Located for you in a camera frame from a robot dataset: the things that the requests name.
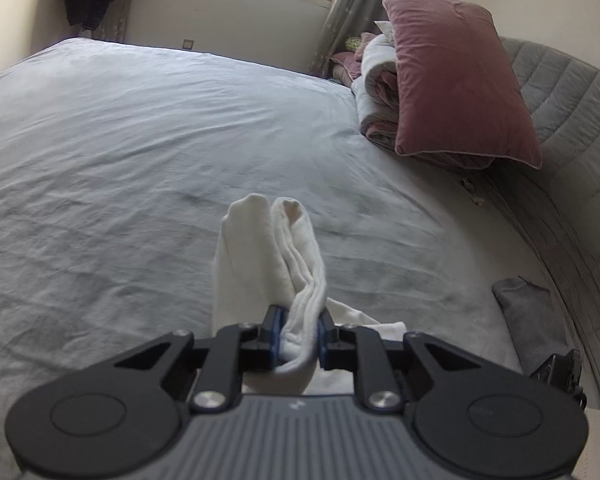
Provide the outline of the white shirt with orange print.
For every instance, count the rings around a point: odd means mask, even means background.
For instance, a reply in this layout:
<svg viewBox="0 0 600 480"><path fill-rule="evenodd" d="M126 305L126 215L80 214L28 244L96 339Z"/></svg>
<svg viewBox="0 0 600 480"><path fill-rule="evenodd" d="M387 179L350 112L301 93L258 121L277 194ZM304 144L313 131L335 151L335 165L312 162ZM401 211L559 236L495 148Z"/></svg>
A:
<svg viewBox="0 0 600 480"><path fill-rule="evenodd" d="M318 316L327 310L337 325L371 328L400 341L402 322L381 324L327 296L326 266L309 214L292 198L272 202L250 194L230 205L221 222L212 263L212 330L260 323L271 306L286 313L280 332L280 364L271 373L244 375L244 393L321 396L353 391L345 370L317 364Z"/></svg>

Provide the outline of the grey folded cloth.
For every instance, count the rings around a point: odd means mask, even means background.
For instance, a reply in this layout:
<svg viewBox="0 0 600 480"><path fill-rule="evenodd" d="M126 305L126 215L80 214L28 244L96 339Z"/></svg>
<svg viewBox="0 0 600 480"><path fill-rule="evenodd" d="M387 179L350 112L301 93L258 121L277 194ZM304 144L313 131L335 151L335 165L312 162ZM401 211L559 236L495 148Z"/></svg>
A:
<svg viewBox="0 0 600 480"><path fill-rule="evenodd" d="M548 289L520 276L497 281L491 289L525 375L531 375L553 354L565 356L572 349Z"/></svg>

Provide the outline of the grey quilted headboard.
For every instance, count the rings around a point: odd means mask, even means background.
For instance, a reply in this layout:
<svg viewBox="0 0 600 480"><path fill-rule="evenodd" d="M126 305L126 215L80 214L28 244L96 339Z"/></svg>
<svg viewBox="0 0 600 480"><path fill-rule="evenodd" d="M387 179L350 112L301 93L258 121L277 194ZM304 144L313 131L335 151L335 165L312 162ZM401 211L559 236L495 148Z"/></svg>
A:
<svg viewBox="0 0 600 480"><path fill-rule="evenodd" d="M600 69L532 41L503 47L543 163L499 160L486 173L545 264L600 390Z"/></svg>

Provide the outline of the grey bed sheet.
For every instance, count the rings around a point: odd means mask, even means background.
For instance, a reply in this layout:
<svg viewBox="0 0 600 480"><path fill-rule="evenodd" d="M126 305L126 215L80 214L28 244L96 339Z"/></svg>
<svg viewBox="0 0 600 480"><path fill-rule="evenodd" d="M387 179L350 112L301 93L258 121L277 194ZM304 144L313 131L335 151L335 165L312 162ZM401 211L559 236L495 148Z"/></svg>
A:
<svg viewBox="0 0 600 480"><path fill-rule="evenodd" d="M67 40L0 73L0 479L23 393L208 335L221 220L251 193L306 208L332 298L518 367L491 287L544 272L479 177L371 144L323 79Z"/></svg>

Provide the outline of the pink velvet pillow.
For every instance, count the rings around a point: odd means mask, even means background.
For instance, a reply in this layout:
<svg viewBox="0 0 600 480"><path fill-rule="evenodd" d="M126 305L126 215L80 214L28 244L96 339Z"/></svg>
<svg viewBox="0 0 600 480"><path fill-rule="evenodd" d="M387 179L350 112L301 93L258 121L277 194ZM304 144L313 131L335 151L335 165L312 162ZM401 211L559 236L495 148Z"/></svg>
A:
<svg viewBox="0 0 600 480"><path fill-rule="evenodd" d="M396 154L463 169L498 158L541 168L539 140L491 13L465 0L382 4L396 48Z"/></svg>

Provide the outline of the folded pink white quilt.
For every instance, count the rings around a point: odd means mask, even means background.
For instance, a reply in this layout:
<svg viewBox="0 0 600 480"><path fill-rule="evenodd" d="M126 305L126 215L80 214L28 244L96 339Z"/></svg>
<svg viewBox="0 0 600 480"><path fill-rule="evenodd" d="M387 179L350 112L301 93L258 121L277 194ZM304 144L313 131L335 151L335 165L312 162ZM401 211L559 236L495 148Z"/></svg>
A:
<svg viewBox="0 0 600 480"><path fill-rule="evenodd" d="M394 33L390 22L377 21L378 35L364 32L346 40L346 50L332 56L332 76L351 89L363 136L393 151L399 122L399 85Z"/></svg>

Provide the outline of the left grey curtain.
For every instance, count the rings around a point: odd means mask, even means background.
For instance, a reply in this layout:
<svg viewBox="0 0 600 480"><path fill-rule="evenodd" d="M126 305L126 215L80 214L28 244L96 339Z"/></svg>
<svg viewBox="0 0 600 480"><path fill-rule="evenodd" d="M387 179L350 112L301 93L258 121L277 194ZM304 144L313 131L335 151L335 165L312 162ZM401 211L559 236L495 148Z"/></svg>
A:
<svg viewBox="0 0 600 480"><path fill-rule="evenodd" d="M131 4L132 0L114 0L108 6L99 26L92 32L92 38L123 44L128 28Z"/></svg>

